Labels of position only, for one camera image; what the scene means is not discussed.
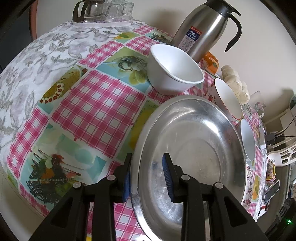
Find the metal plate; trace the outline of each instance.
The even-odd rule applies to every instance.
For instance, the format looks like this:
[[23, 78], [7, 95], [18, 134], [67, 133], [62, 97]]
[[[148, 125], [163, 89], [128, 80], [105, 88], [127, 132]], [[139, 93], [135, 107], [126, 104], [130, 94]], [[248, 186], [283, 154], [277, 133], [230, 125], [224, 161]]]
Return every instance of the metal plate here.
[[246, 164], [231, 122], [204, 98], [172, 98], [147, 120], [131, 163], [134, 212], [152, 241], [177, 241], [181, 237], [183, 204], [173, 204], [168, 197], [162, 168], [165, 152], [185, 174], [201, 183], [220, 181], [242, 201]]

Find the thermos label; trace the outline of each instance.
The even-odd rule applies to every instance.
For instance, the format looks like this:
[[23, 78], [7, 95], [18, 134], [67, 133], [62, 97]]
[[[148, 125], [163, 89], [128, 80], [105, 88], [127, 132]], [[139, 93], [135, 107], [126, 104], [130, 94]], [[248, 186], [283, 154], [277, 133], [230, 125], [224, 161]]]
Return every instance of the thermos label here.
[[182, 39], [181, 43], [178, 45], [178, 48], [183, 50], [184, 52], [188, 52], [201, 34], [201, 31], [198, 31], [195, 27], [191, 26], [191, 28]]

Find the black cable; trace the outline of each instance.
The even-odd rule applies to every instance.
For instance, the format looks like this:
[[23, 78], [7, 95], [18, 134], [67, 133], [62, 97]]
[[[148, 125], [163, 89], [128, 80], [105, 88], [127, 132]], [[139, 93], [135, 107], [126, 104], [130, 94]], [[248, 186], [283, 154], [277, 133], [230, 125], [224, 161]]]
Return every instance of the black cable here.
[[280, 135], [278, 137], [296, 137], [296, 136], [282, 136], [282, 135]]
[[291, 121], [291, 123], [281, 133], [283, 133], [292, 124], [292, 122], [294, 121], [295, 118], [296, 118], [296, 116], [293, 118], [293, 120]]

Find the floor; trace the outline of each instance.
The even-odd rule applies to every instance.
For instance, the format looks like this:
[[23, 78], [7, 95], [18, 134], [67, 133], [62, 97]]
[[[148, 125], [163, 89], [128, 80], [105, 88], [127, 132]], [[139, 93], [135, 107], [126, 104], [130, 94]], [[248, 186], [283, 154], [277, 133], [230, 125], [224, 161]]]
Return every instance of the floor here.
[[43, 219], [19, 197], [19, 194], [16, 193], [16, 190], [6, 180], [2, 172], [1, 168], [0, 212], [17, 239], [28, 241]]

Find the white bowl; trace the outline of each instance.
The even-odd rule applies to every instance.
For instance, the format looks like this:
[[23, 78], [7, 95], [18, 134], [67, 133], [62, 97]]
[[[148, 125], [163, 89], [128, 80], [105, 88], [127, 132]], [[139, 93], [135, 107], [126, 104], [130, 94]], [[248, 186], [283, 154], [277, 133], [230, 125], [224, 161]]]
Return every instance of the white bowl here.
[[236, 130], [242, 140], [246, 157], [253, 161], [256, 155], [255, 139], [252, 128], [246, 119], [241, 119]]
[[242, 118], [242, 108], [233, 90], [221, 79], [216, 78], [209, 86], [204, 98], [213, 102], [231, 121]]
[[176, 95], [204, 81], [200, 67], [187, 53], [164, 44], [151, 46], [147, 76], [163, 95]]

